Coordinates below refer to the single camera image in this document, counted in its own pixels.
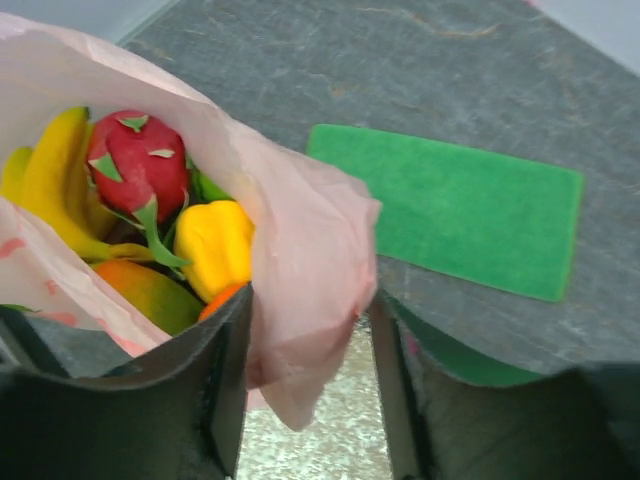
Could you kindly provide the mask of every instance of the gray surface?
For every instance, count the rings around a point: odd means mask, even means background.
[[[183,0],[128,48],[296,150],[314,124],[342,123],[582,170],[565,302],[386,259],[381,279],[522,367],[640,359],[640,81],[523,2]]]

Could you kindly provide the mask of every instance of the orange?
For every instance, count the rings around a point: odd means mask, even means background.
[[[242,287],[244,287],[245,285],[246,285],[246,282],[245,283],[238,283],[238,284],[235,284],[235,285],[231,285],[231,286],[225,288],[218,295],[213,297],[213,300],[211,300],[211,303],[209,305],[207,305],[206,307],[204,307],[204,310],[202,310],[202,313],[200,313],[200,317],[198,317],[198,321],[201,322],[205,318],[209,318],[213,312],[215,312],[222,305],[227,303],[227,301],[231,297],[233,297],[236,294],[236,292],[238,290],[240,290]]]

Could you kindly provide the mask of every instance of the mango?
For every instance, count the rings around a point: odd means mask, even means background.
[[[203,303],[187,289],[148,267],[127,260],[107,260],[93,270],[140,313],[169,335],[196,323]]]

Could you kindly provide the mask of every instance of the wall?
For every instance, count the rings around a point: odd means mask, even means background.
[[[639,0],[532,0],[530,3],[640,75]]]
[[[121,42],[178,0],[0,0],[0,11]]]

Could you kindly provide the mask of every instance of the yellow bell pepper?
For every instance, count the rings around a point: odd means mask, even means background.
[[[193,205],[180,214],[174,253],[190,262],[180,268],[204,302],[231,285],[251,280],[253,230],[233,200]]]

